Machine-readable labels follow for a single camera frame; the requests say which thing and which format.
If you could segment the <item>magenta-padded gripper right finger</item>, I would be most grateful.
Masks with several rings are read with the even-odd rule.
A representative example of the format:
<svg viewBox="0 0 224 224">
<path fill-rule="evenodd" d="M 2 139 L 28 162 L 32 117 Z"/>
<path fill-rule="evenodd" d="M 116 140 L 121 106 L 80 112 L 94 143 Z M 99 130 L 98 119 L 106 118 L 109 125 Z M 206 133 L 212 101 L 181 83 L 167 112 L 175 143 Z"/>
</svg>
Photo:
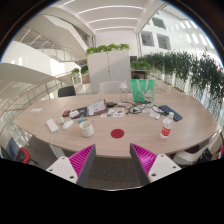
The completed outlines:
<svg viewBox="0 0 224 224">
<path fill-rule="evenodd" d="M 130 155 L 143 186 L 180 170 L 165 154 L 154 154 L 133 143 L 130 144 Z"/>
</svg>

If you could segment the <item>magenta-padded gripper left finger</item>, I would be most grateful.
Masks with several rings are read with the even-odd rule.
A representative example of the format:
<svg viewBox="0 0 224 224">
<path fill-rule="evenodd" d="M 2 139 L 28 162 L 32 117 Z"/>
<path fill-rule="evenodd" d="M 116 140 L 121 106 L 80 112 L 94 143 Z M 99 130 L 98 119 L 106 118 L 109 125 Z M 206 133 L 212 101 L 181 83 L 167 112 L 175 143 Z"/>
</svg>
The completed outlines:
<svg viewBox="0 0 224 224">
<path fill-rule="evenodd" d="M 84 187 L 96 156 L 95 145 L 90 145 L 70 157 L 61 156 L 47 171 L 67 181 Z"/>
</svg>

